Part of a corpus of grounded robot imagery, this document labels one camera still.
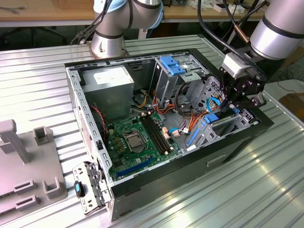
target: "metal table surface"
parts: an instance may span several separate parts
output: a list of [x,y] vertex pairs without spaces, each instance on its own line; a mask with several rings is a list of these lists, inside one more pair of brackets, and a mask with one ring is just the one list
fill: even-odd
[[[223,55],[198,36],[131,40],[130,54],[197,48],[215,66]],[[90,60],[87,45],[0,53],[0,120],[18,133],[50,127],[68,197],[4,227],[303,227],[304,132],[267,93],[261,109],[274,126],[236,159],[115,222],[106,210],[84,217],[72,168],[89,160],[72,111],[63,63]]]

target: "wooden desk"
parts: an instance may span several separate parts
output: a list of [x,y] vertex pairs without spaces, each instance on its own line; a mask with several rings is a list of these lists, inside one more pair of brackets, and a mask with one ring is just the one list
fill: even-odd
[[[236,20],[240,19],[247,13],[245,11],[243,14],[235,13],[234,18]],[[164,8],[165,22],[198,22],[197,9],[191,6],[170,6]],[[229,21],[228,14],[226,12],[217,12],[212,8],[205,8],[201,11],[201,15],[206,22],[216,22],[216,21]],[[264,15],[264,11],[259,10],[254,13],[249,20],[260,20]]]
[[[0,27],[32,27],[32,26],[60,26],[60,25],[88,25],[94,19],[93,9],[61,9],[57,0],[0,0],[0,6],[26,6],[20,14],[0,10]],[[259,11],[249,20],[260,20],[264,12]],[[227,13],[219,13],[214,9],[202,10],[206,21],[228,21]],[[171,6],[164,8],[164,21],[170,22],[198,22],[197,10],[191,6]]]

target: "motherboard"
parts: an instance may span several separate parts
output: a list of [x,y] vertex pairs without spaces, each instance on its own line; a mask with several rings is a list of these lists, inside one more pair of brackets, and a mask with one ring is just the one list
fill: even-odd
[[181,154],[156,112],[112,122],[107,128],[114,181]]

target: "open computer chassis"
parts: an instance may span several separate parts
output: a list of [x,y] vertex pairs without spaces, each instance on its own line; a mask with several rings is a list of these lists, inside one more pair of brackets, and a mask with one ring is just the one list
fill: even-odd
[[263,134],[273,122],[258,108],[250,110],[258,123],[217,140],[202,148],[186,152],[170,162],[164,162],[153,169],[146,169],[140,175],[114,181],[109,175],[113,165],[105,143],[96,127],[92,112],[82,90],[84,72],[143,60],[156,60],[163,56],[192,55],[198,64],[207,69],[218,81],[220,71],[197,49],[175,50],[145,55],[118,57],[66,64],[66,73],[80,132],[86,144],[90,162],[73,169],[77,196],[82,202],[85,215],[106,207],[111,219],[115,220],[140,208],[160,196],[204,175],[206,172],[234,159],[255,138]]

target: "green circuit board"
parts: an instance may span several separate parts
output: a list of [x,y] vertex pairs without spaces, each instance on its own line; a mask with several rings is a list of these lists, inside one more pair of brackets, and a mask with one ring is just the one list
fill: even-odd
[[[150,117],[153,120],[153,123],[157,126],[157,130],[167,143],[168,147],[170,147],[170,151],[166,154],[159,152],[148,133],[148,131],[151,131],[147,131],[144,128],[139,116],[112,122],[107,126],[110,131],[107,150],[113,164],[109,173],[114,181],[121,180],[121,178],[135,174],[147,169],[147,167],[154,166],[181,154],[181,150],[177,143],[173,139],[166,140],[163,136],[161,129],[164,125],[158,114],[153,113]],[[142,152],[131,151],[131,141],[127,141],[128,138],[126,138],[126,135],[134,132],[137,135],[140,135],[140,138],[144,143],[144,149]]]

